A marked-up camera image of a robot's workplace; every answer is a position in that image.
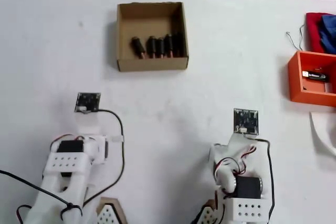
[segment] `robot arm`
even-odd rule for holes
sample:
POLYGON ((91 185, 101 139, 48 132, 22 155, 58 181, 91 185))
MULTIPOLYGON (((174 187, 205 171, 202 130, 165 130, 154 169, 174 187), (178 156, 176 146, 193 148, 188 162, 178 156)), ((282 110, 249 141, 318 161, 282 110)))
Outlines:
POLYGON ((215 207, 204 207, 194 223, 268 223, 274 207, 272 170, 271 165, 269 169, 265 169, 260 163, 257 165, 256 159, 258 161, 262 159, 256 157, 267 157, 267 155, 262 150, 256 152, 256 145, 249 146, 245 142, 235 151, 223 145, 211 147, 209 164, 216 184, 219 186, 215 191, 216 203, 215 207))
POLYGON ((43 172, 41 188, 80 208, 62 212, 66 207, 63 202, 39 192, 24 223, 86 223, 82 218, 82 205, 89 176, 94 166, 105 163, 107 143, 102 135, 84 135, 75 140, 54 142, 43 172))

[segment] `orange plastic box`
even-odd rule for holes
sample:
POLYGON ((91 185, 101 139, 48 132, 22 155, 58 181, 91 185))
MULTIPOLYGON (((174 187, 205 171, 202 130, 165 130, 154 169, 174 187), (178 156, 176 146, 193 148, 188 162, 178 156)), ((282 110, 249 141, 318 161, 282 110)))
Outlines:
POLYGON ((290 100, 326 106, 336 106, 336 55, 297 51, 288 62, 290 100), (327 74, 329 83, 310 80, 302 71, 327 74))

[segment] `white table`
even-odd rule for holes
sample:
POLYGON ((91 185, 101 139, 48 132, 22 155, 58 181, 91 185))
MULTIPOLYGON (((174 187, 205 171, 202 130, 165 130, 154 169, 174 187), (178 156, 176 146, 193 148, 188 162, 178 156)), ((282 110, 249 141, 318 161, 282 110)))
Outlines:
MULTIPOLYGON (((314 142, 308 114, 331 109, 288 100, 295 50, 285 31, 297 42, 305 13, 336 13, 335 0, 0 0, 0 9, 1 169, 40 184, 50 141, 76 131, 77 92, 102 92, 100 107, 121 116, 126 137, 125 173, 105 195, 129 223, 189 223, 213 198, 210 144, 228 142, 233 108, 256 109, 271 141, 271 223, 334 222, 336 162, 314 142), (188 69, 119 73, 117 4, 167 1, 185 4, 188 69)), ((101 186, 120 170, 120 144, 112 149, 101 186)), ((36 194, 1 176, 0 222, 15 223, 36 194)))

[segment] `cardboard box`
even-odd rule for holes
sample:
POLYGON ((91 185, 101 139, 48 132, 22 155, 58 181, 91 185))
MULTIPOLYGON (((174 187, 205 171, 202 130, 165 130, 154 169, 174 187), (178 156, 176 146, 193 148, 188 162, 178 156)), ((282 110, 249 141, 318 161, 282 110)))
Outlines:
POLYGON ((297 51, 288 62, 288 77, 291 101, 336 106, 336 55, 297 51), (329 83, 303 77, 302 71, 324 73, 329 83))
POLYGON ((189 53, 183 3, 130 3, 118 5, 117 62, 121 72, 186 69, 189 53), (183 35, 181 57, 139 59, 131 47, 131 39, 140 38, 145 48, 150 36, 183 35))

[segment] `black cable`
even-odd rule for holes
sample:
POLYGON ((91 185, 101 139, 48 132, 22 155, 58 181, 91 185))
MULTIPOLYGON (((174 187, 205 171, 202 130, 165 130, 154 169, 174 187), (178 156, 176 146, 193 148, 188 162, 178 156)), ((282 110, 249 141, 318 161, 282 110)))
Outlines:
POLYGON ((42 189, 42 188, 40 188, 40 187, 38 187, 38 186, 36 186, 36 185, 30 183, 29 181, 27 181, 27 180, 25 180, 25 179, 23 179, 23 178, 20 178, 20 177, 14 175, 14 174, 12 174, 12 173, 6 172, 5 170, 0 170, 0 174, 4 174, 4 175, 7 175, 8 177, 11 177, 11 178, 13 178, 13 179, 16 179, 17 181, 20 181, 20 182, 26 184, 27 186, 30 186, 30 187, 32 187, 32 188, 38 190, 38 191, 41 191, 41 192, 44 193, 44 194, 47 194, 47 195, 49 195, 49 196, 52 196, 52 198, 55 198, 55 199, 57 199, 57 200, 63 202, 63 203, 66 204, 66 205, 69 204, 69 202, 67 202, 66 200, 64 200, 64 199, 62 199, 62 198, 60 198, 60 197, 58 197, 57 195, 55 195, 55 194, 53 194, 53 193, 51 193, 51 192, 49 192, 49 191, 47 191, 47 190, 44 190, 44 189, 42 189))
POLYGON ((221 217, 221 219, 220 219, 220 221, 219 221, 219 224, 221 224, 222 221, 223 221, 224 213, 225 213, 225 205, 223 204, 223 214, 222 214, 222 217, 221 217))
POLYGON ((270 155, 270 152, 269 152, 271 143, 268 140, 265 140, 265 139, 247 137, 245 134, 243 134, 243 136, 247 139, 250 139, 250 140, 255 140, 255 141, 258 141, 258 142, 262 142, 262 143, 267 143, 267 156, 268 156, 268 162, 269 162, 269 171, 270 171, 270 175, 271 175, 271 187, 272 187, 272 206, 271 206, 271 209, 269 210, 269 213, 268 213, 268 221, 269 221, 270 218, 271 218, 274 206, 275 206, 273 168, 272 168, 271 155, 270 155))
POLYGON ((120 117, 116 113, 114 113, 111 110, 104 110, 104 109, 99 109, 98 112, 107 112, 107 113, 111 113, 112 115, 114 115, 118 119, 118 121, 120 123, 120 133, 121 133, 122 136, 124 136, 124 127, 122 125, 120 117))
POLYGON ((42 192, 42 193, 44 193, 44 194, 47 194, 47 195, 51 196, 52 198, 55 198, 55 199, 57 199, 57 200, 63 202, 64 204, 66 204, 67 207, 64 208, 64 209, 61 211, 61 214, 60 214, 61 219, 63 219, 62 216, 63 216, 64 212, 66 212, 66 211, 68 211, 68 210, 71 210, 71 209, 73 209, 73 208, 78 208, 78 209, 80 210, 81 215, 83 215, 83 213, 82 213, 82 209, 81 209, 80 206, 78 206, 78 205, 74 205, 74 204, 72 204, 72 203, 70 203, 70 202, 67 202, 66 200, 64 200, 64 199, 62 199, 62 198, 60 198, 60 197, 58 197, 57 195, 55 195, 55 194, 53 194, 53 193, 51 193, 51 192, 49 192, 49 191, 47 191, 47 190, 44 190, 43 188, 41 188, 41 187, 39 187, 39 186, 36 186, 36 185, 30 183, 29 181, 27 181, 27 180, 25 180, 25 179, 23 179, 23 178, 20 178, 20 177, 14 175, 14 174, 12 174, 12 173, 6 172, 5 170, 0 170, 0 174, 3 174, 3 175, 6 175, 6 176, 8 176, 8 177, 11 177, 11 178, 13 178, 13 179, 16 179, 17 181, 20 181, 20 182, 26 184, 27 186, 30 186, 30 187, 34 188, 35 190, 38 190, 38 191, 40 191, 40 192, 42 192))
POLYGON ((23 223, 23 219, 21 218, 21 215, 20 215, 20 209, 21 209, 21 207, 26 207, 28 209, 31 209, 31 206, 30 205, 21 205, 21 206, 19 206, 16 209, 16 217, 17 217, 17 219, 19 220, 20 224, 24 224, 23 223))
MULTIPOLYGON (((111 113, 113 114, 119 121, 120 123, 120 131, 121 131, 121 135, 124 136, 124 129, 123 129, 123 125, 122 125, 122 122, 121 122, 121 119, 120 117, 114 113, 113 111, 111 110, 103 110, 103 109, 99 109, 98 112, 107 112, 107 113, 111 113)), ((121 172, 118 176, 118 178, 115 180, 115 182, 113 182, 111 185, 105 187, 104 189, 100 190, 99 192, 97 192, 95 195, 91 196, 90 198, 88 198, 87 200, 84 201, 83 203, 83 207, 89 203, 90 201, 92 201, 93 199, 95 199, 96 197, 98 197, 99 195, 101 195, 103 192, 105 192, 106 190, 110 189, 112 186, 114 186, 116 183, 119 182, 119 180, 121 179, 122 177, 122 174, 124 173, 124 169, 125 169, 125 153, 124 153, 124 141, 121 143, 121 156, 122 156, 122 167, 121 167, 121 172)))

